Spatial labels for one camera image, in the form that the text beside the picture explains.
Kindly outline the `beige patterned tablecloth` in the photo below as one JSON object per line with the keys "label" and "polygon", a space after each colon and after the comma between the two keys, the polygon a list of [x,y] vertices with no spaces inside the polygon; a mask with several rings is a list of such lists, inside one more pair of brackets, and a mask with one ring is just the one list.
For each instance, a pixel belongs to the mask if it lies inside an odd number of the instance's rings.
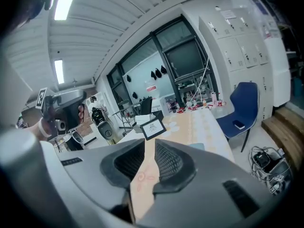
{"label": "beige patterned tablecloth", "polygon": [[[170,114],[164,117],[162,122],[166,132],[157,138],[185,145],[202,143],[206,151],[235,161],[228,141],[210,110],[198,109]],[[152,189],[159,182],[159,168],[154,159],[154,142],[154,138],[145,142],[144,160],[131,182],[131,201],[136,222],[143,218],[154,204]]]}

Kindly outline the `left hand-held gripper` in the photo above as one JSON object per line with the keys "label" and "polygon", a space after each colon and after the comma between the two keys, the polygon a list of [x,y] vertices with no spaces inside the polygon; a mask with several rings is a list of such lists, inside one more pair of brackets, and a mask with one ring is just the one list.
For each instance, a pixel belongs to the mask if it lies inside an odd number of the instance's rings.
{"label": "left hand-held gripper", "polygon": [[84,90],[55,94],[47,87],[40,89],[35,108],[50,125],[52,135],[48,138],[63,136],[80,125],[78,107],[86,96]]}

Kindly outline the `short ceiling light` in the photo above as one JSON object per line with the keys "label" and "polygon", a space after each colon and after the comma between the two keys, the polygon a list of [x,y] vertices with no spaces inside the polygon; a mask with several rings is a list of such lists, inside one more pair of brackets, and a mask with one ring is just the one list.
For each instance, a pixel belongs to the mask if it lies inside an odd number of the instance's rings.
{"label": "short ceiling light", "polygon": [[59,84],[64,83],[64,74],[63,74],[63,61],[62,60],[56,60],[54,61],[55,65],[55,72],[57,76],[57,81]]}

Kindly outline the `white cardboard box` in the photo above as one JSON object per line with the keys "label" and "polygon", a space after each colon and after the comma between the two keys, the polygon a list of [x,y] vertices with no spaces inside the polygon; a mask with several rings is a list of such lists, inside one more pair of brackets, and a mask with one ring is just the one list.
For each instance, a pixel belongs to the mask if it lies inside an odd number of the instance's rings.
{"label": "white cardboard box", "polygon": [[133,129],[136,133],[142,133],[141,125],[147,123],[148,121],[154,119],[155,116],[153,114],[147,115],[136,115],[135,116],[135,123],[133,125]]}

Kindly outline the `teal bin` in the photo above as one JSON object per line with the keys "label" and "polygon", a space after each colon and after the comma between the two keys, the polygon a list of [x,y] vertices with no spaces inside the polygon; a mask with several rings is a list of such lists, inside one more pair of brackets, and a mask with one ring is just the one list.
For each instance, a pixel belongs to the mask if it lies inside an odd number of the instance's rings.
{"label": "teal bin", "polygon": [[293,95],[295,97],[301,96],[303,93],[303,85],[300,78],[295,77],[293,79]]}

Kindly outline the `person's left forearm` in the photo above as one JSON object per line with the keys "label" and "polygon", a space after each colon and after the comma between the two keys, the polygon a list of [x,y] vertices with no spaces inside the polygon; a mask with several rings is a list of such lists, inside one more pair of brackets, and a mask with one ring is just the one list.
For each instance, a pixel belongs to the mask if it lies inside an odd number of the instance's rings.
{"label": "person's left forearm", "polygon": [[41,141],[44,141],[47,139],[46,137],[44,137],[41,134],[39,127],[38,127],[38,122],[35,125],[29,127],[27,130],[31,131]]}

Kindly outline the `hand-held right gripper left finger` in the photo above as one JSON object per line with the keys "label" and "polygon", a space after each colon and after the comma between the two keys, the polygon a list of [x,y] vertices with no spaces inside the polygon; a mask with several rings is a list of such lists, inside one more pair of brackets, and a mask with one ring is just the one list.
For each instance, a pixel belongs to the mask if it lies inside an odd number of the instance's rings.
{"label": "hand-held right gripper left finger", "polygon": [[57,154],[41,142],[50,179],[71,228],[135,228],[131,181],[144,160],[144,139]]}

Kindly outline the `white paper notice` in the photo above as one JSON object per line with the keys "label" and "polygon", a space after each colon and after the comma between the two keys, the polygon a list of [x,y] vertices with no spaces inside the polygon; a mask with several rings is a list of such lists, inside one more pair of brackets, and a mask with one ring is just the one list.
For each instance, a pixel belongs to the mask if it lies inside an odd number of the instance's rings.
{"label": "white paper notice", "polygon": [[224,17],[224,19],[235,19],[237,16],[232,10],[222,10],[220,11],[221,15]]}

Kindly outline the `white wristband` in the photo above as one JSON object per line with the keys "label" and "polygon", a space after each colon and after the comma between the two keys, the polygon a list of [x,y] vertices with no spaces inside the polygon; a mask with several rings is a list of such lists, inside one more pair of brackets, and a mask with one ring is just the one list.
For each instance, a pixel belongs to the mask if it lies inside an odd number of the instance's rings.
{"label": "white wristband", "polygon": [[40,130],[41,134],[44,137],[48,138],[52,135],[50,125],[43,117],[41,117],[41,119],[39,120],[38,127],[39,127],[39,130]]}

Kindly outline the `grey and black speaker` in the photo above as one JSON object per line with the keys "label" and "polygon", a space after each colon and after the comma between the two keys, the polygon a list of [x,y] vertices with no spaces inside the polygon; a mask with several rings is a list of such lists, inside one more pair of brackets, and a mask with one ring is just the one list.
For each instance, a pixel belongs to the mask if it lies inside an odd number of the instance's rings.
{"label": "grey and black speaker", "polygon": [[112,141],[114,143],[117,142],[116,133],[108,122],[106,121],[101,122],[97,128],[99,133],[102,135],[104,139],[106,139],[107,141]]}

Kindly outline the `grey metal lockers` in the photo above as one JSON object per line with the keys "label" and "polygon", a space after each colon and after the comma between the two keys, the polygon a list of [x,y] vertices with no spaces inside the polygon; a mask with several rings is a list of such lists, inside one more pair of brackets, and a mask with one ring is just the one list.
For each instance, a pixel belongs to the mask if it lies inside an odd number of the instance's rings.
{"label": "grey metal lockers", "polygon": [[257,123],[271,116],[273,107],[272,69],[265,43],[249,13],[231,9],[237,18],[224,19],[220,11],[199,17],[203,35],[220,80],[220,98],[233,110],[230,95],[240,82],[254,82],[259,89]]}

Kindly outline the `person's left hand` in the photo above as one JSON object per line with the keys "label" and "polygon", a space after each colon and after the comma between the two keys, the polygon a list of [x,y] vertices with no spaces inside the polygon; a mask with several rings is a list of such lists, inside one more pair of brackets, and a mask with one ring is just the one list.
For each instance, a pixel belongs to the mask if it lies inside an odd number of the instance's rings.
{"label": "person's left hand", "polygon": [[82,124],[84,121],[84,104],[80,104],[78,107],[78,117],[79,117],[79,122]]}

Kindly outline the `black window frame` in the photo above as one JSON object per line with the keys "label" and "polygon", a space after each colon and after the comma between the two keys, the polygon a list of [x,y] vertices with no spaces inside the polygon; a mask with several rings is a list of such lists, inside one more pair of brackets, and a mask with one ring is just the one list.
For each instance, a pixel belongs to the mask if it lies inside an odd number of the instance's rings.
{"label": "black window frame", "polygon": [[[123,75],[137,64],[158,52],[163,61],[161,73],[167,74],[171,81],[177,102],[184,106],[186,98],[191,95],[211,97],[212,92],[218,96],[218,86],[211,64],[211,52],[199,38],[198,32],[184,16],[166,23],[160,28],[150,31],[137,45],[133,46],[113,67],[107,75],[110,93],[110,111],[119,111],[118,104],[130,100]],[[153,98],[156,105],[165,101],[165,95]]]}

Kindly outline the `blue wall poster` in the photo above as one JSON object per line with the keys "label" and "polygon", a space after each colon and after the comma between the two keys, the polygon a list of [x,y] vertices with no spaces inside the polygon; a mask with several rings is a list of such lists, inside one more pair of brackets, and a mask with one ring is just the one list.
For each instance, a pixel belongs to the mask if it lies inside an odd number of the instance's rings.
{"label": "blue wall poster", "polygon": [[263,15],[269,15],[266,8],[263,6],[263,4],[259,0],[252,0],[254,4],[258,7],[258,9],[261,11]]}

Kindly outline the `glass whiteboard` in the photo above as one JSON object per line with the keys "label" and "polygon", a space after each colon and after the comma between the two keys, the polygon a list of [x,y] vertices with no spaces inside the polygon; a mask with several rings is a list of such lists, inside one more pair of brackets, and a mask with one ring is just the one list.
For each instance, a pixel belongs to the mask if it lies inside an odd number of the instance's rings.
{"label": "glass whiteboard", "polygon": [[161,70],[163,61],[158,52],[155,52],[123,75],[123,80],[132,103],[138,103],[151,96],[159,98],[174,93],[171,81],[167,74],[161,77],[151,76],[156,70]]}

